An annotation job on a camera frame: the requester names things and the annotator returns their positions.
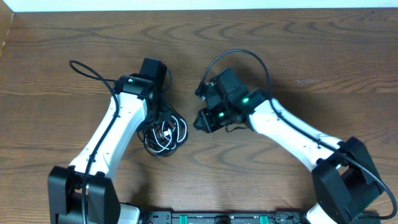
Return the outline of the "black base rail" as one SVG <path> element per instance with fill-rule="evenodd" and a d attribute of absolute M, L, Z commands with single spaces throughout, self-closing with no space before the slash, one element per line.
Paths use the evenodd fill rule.
<path fill-rule="evenodd" d="M 140 215 L 138 224 L 311 224 L 333 223 L 330 218 L 308 218 L 302 212 L 189 213 L 166 210 Z"/>

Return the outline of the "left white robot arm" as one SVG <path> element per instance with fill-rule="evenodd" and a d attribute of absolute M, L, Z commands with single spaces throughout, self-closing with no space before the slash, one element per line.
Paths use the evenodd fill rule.
<path fill-rule="evenodd" d="M 159 114 L 167 66 L 145 58 L 139 73 L 107 85 L 108 110 L 68 167 L 48 176 L 51 223 L 139 223 L 141 210 L 121 203 L 113 179 L 133 134 Z"/>

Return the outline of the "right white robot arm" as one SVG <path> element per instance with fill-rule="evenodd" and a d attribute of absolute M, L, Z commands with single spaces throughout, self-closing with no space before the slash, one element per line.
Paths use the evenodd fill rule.
<path fill-rule="evenodd" d="M 249 91 L 232 69 L 200 82 L 195 91 L 206 103 L 194 128 L 206 133 L 242 124 L 269 137 L 311 173 L 317 203 L 308 223 L 371 223 L 381 217 L 367 207 L 386 191 L 364 143 L 329 136 L 287 111 L 264 90 Z"/>

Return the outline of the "cardboard box edge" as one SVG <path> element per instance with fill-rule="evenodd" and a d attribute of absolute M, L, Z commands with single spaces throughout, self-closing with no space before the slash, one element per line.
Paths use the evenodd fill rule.
<path fill-rule="evenodd" d="M 1 0 L 0 2 L 0 32 L 1 32 L 1 44 L 0 44 L 0 55 L 4 50 L 6 39 L 9 35 L 9 30 L 14 18 L 14 12 L 9 8 L 9 6 Z"/>

